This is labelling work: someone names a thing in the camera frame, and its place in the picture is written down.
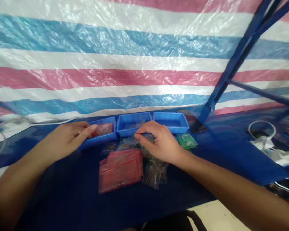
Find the tile floor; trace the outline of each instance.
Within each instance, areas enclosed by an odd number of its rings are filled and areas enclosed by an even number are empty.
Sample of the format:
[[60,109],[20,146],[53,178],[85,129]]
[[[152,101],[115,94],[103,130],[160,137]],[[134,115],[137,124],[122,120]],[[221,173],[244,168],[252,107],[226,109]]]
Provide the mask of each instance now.
[[[250,231],[219,200],[192,207],[208,231]],[[198,231],[190,219],[194,231]]]

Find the blue stripe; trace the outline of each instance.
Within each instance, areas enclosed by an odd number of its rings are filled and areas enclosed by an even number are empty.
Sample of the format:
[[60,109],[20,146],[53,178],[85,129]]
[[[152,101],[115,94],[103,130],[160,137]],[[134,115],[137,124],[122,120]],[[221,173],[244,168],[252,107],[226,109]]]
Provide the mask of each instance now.
[[[180,36],[0,15],[0,48],[229,59],[240,37]],[[289,43],[260,40],[248,58],[289,59]]]
[[[268,89],[275,94],[289,94],[289,87]],[[239,100],[247,98],[261,97],[249,91],[233,91],[224,93],[219,102],[229,100]],[[88,114],[104,109],[132,109],[148,106],[180,106],[188,104],[203,105],[207,102],[209,95],[149,95],[149,96],[129,96],[129,97],[109,97],[109,98],[91,98],[76,102],[65,102],[54,99],[47,101],[31,101],[28,99],[12,102],[0,102],[0,107],[13,111],[22,116],[49,112],[60,114],[65,112],[77,111],[81,114]]]
[[[276,95],[289,95],[289,87],[270,88],[270,89],[265,89],[265,90],[268,91],[269,93],[273,93]],[[247,90],[232,91],[232,92],[223,93],[218,103],[227,102],[229,100],[260,98],[260,97],[262,96],[255,94],[253,92],[247,91]]]

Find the plastic tray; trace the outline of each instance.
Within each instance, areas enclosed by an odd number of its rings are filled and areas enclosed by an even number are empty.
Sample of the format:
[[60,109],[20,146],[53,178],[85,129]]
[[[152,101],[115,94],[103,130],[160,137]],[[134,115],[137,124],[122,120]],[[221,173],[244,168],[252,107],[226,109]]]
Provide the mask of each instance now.
[[112,133],[87,139],[83,142],[83,144],[79,147],[79,149],[85,149],[85,148],[95,146],[98,144],[107,143],[110,141],[117,140],[118,136],[116,133],[116,119],[115,119],[115,117],[109,117],[106,119],[95,120],[95,121],[91,121],[88,123],[90,125],[93,125],[93,124],[104,124],[104,123],[110,123],[110,122],[113,122],[113,132]]
[[150,112],[120,115],[117,124],[117,133],[120,137],[133,136],[138,128],[132,128],[132,126],[143,120],[146,122],[152,120]]
[[172,134],[184,134],[189,129],[183,113],[154,112],[153,120],[167,126]]

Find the striped tarp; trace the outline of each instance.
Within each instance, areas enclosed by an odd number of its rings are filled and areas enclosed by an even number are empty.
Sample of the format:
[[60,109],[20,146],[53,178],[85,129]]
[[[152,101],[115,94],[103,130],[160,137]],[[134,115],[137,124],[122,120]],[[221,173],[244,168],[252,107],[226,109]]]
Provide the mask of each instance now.
[[[258,6],[258,0],[0,0],[0,119],[203,105]],[[262,35],[235,80],[289,97],[289,13]],[[277,105],[229,86],[216,113]]]

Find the hand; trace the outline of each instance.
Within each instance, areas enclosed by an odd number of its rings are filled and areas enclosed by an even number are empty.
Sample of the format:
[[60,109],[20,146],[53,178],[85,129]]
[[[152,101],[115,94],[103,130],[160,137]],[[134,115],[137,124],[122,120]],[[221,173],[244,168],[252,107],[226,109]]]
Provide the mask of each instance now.
[[[148,132],[155,136],[154,143],[147,140],[141,133]],[[166,126],[151,120],[138,129],[134,137],[144,146],[151,155],[162,161],[176,164],[185,150]]]
[[98,125],[90,126],[86,121],[62,124],[38,143],[29,153],[39,155],[52,164],[74,152]]

